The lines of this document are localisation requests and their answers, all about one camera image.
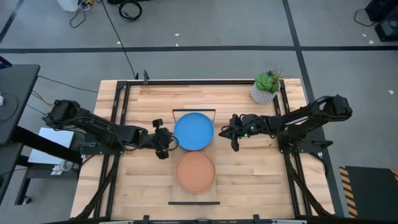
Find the blue plate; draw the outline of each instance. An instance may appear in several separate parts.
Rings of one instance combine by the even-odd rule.
[[[174,135],[182,148],[199,151],[209,145],[213,139],[213,123],[204,114],[189,113],[177,121],[174,126]]]

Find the orange plate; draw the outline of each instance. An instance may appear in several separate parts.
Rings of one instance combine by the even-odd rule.
[[[175,169],[177,182],[187,191],[200,193],[209,189],[216,177],[213,161],[202,152],[183,155]]]

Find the plant pot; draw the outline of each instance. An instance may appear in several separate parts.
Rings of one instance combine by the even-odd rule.
[[[267,104],[272,102],[274,97],[278,94],[278,91],[275,93],[268,93],[266,91],[258,90],[256,83],[254,83],[251,89],[251,98],[258,104]]]

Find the potted plant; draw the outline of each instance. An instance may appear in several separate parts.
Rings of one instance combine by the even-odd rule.
[[[275,70],[261,73],[257,76],[256,81],[253,84],[251,98],[259,104],[272,102],[274,97],[278,94],[280,79],[281,71],[278,71],[276,68]]]

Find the white pot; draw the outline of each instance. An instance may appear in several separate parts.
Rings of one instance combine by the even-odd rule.
[[[57,0],[63,10],[68,12],[76,12],[79,8],[78,0]]]
[[[278,91],[275,93],[268,93],[266,91],[258,90],[256,83],[253,84],[253,87],[251,89],[251,98],[254,100],[254,102],[258,104],[267,104],[272,102],[274,97],[278,94]]]

